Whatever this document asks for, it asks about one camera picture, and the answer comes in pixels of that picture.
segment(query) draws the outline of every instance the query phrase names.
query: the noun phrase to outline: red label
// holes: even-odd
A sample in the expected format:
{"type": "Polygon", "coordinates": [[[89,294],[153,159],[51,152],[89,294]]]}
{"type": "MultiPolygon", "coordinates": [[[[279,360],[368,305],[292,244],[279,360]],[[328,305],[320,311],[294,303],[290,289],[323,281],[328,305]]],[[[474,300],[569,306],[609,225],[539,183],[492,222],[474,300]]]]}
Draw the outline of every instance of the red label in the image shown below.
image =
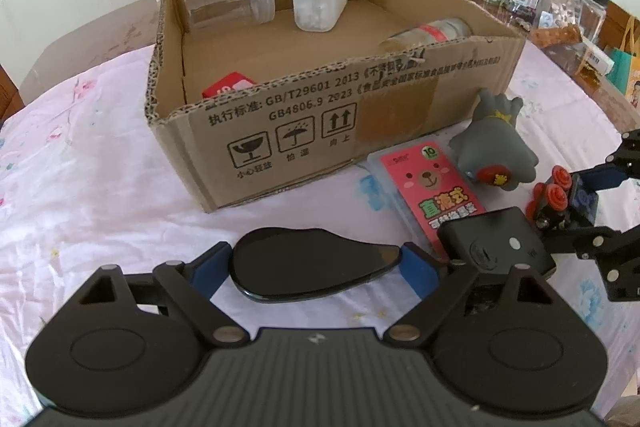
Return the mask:
{"type": "Polygon", "coordinates": [[[217,81],[215,84],[211,84],[207,87],[207,89],[202,92],[202,97],[211,98],[212,96],[216,96],[217,94],[221,94],[225,91],[238,91],[251,86],[255,86],[254,81],[244,76],[244,74],[234,71],[233,73],[229,73],[225,78],[217,81]]]}
{"type": "Polygon", "coordinates": [[[445,221],[484,213],[484,207],[434,141],[382,156],[382,165],[436,253],[446,258],[436,230],[445,221]]]}
{"type": "Polygon", "coordinates": [[[418,28],[426,31],[429,35],[431,35],[434,39],[436,39],[436,42],[446,42],[449,40],[447,39],[447,36],[443,32],[441,32],[439,29],[437,29],[435,26],[431,26],[429,24],[423,24],[422,26],[418,26],[418,28]]]}

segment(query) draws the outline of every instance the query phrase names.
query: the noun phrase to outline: wine glass icon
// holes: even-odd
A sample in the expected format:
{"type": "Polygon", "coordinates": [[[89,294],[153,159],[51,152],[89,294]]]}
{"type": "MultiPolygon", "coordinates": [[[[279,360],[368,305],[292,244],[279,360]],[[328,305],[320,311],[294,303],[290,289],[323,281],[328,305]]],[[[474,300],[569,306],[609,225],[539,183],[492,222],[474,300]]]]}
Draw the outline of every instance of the wine glass icon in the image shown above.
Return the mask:
{"type": "Polygon", "coordinates": [[[263,141],[264,141],[264,136],[258,136],[257,138],[254,138],[247,142],[241,143],[239,145],[234,145],[234,151],[239,152],[241,154],[248,154],[249,158],[247,158],[243,162],[243,163],[247,163],[251,160],[255,160],[260,157],[260,155],[254,156],[254,152],[256,149],[258,149],[258,147],[260,147],[260,145],[262,145],[263,141]]]}

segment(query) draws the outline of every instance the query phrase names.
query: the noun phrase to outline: wooden chair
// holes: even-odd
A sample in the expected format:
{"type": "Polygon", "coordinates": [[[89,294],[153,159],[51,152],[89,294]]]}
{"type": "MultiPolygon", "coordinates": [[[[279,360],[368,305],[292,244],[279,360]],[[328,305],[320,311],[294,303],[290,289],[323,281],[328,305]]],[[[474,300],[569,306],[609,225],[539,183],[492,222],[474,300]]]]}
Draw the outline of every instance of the wooden chair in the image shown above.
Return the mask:
{"type": "MultiPolygon", "coordinates": [[[[607,7],[607,17],[604,19],[600,35],[598,36],[598,47],[604,49],[606,46],[619,48],[622,44],[622,36],[625,34],[626,24],[629,20],[629,13],[624,11],[613,1],[609,1],[607,7]]],[[[636,18],[636,40],[640,39],[640,21],[636,18]]]]}
{"type": "Polygon", "coordinates": [[[18,88],[0,66],[0,120],[6,120],[23,107],[18,88]]]}

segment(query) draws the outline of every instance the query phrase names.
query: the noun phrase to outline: bag handle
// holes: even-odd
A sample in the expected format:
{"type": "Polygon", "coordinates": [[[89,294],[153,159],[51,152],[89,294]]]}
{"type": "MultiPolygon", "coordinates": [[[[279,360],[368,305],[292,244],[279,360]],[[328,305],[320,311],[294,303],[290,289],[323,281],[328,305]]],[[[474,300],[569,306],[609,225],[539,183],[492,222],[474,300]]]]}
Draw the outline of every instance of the bag handle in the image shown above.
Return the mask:
{"type": "Polygon", "coordinates": [[[636,18],[631,15],[626,23],[625,34],[622,36],[622,42],[620,43],[620,51],[624,52],[626,49],[626,36],[629,36],[629,52],[633,55],[638,53],[636,50],[636,38],[634,37],[636,18]]]}

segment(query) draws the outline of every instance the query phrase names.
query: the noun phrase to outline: shopping bag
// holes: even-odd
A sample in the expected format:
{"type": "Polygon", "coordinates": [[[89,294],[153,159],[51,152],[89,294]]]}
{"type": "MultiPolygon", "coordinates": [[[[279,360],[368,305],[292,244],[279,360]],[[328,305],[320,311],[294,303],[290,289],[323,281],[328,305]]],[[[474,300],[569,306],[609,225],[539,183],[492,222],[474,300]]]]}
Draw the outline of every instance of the shopping bag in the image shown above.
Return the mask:
{"type": "Polygon", "coordinates": [[[635,20],[635,17],[629,17],[620,47],[609,54],[614,65],[607,78],[634,107],[638,107],[640,101],[640,41],[636,42],[634,39],[635,20]]]}

